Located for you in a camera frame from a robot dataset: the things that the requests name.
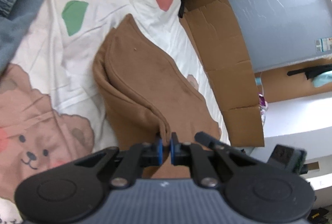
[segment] metal bolt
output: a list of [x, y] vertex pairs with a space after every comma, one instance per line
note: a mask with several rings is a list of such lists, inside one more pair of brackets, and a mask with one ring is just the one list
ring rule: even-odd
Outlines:
[[128, 184], [128, 181], [122, 177], [117, 177], [117, 178], [114, 178], [112, 181], [111, 181], [111, 185], [112, 186], [116, 186], [116, 187], [124, 187]]
[[144, 147], [149, 147], [151, 145], [151, 143], [147, 143], [147, 142], [144, 142], [142, 143]]
[[200, 183], [205, 187], [214, 187], [218, 184], [218, 180], [211, 177], [205, 177]]
[[222, 146], [222, 145], [216, 145], [215, 148], [216, 148], [216, 149], [219, 149], [219, 150], [224, 150], [224, 149], [225, 149], [225, 146]]

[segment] bear eye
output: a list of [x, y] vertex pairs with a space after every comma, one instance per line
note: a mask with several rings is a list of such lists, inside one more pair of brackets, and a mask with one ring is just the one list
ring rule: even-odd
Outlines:
[[23, 135], [19, 136], [19, 140], [20, 142], [25, 143], [25, 137]]

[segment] white label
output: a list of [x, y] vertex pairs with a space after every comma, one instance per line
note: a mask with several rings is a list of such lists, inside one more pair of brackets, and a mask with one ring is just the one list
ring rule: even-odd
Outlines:
[[332, 50], [332, 37], [316, 40], [316, 52]]

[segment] bed sheet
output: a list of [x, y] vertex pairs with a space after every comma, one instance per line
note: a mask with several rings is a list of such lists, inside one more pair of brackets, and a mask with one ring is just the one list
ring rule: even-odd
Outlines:
[[[221, 141], [229, 144], [207, 76], [180, 25], [179, 7], [180, 0], [45, 0], [11, 62], [13, 75], [23, 77], [32, 92], [49, 96], [46, 99], [59, 118], [69, 115], [81, 123], [88, 120], [93, 151], [116, 145], [91, 66], [109, 30], [131, 13], [144, 36], [167, 52], [204, 96], [211, 117], [219, 124]], [[2, 223], [19, 223], [14, 204], [1, 193], [0, 197]]]

